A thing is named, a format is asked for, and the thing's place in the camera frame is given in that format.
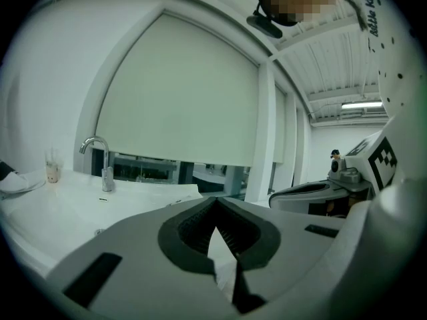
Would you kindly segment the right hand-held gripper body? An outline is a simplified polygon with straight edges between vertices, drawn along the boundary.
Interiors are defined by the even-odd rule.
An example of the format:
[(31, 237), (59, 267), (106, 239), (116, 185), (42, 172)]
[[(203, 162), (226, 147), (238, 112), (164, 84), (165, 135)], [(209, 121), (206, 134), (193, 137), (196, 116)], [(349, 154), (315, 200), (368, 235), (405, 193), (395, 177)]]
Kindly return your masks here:
[(331, 154), (328, 179), (342, 183), (371, 183), (372, 200), (389, 186), (397, 168), (397, 158), (386, 136), (381, 132), (368, 136), (347, 154)]

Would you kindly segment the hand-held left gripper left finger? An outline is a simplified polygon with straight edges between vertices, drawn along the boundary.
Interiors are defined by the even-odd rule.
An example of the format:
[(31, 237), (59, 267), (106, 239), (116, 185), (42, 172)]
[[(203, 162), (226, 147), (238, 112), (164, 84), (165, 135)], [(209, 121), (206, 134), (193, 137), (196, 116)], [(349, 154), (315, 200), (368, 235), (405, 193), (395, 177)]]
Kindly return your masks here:
[(118, 221), (47, 276), (86, 315), (103, 319), (235, 319), (208, 257), (216, 199)]

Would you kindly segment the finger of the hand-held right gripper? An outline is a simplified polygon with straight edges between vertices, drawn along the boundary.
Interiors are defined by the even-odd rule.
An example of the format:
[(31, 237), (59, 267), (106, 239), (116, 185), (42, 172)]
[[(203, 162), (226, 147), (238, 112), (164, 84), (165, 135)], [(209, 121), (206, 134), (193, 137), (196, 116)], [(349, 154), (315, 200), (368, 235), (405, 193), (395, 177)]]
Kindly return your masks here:
[(269, 207), (280, 211), (320, 216), (347, 216), (353, 205), (371, 199), (371, 183), (323, 180), (273, 193)]

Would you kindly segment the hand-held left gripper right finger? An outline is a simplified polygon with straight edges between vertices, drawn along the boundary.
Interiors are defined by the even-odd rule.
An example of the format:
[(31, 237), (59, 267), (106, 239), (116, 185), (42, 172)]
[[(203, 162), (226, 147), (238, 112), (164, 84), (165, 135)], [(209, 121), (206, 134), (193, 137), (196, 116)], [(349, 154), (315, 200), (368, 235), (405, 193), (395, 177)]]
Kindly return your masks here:
[(339, 219), (277, 211), (216, 199), (216, 229), (235, 260), (231, 301), (217, 314), (329, 314), (336, 286), (322, 259), (342, 227)]

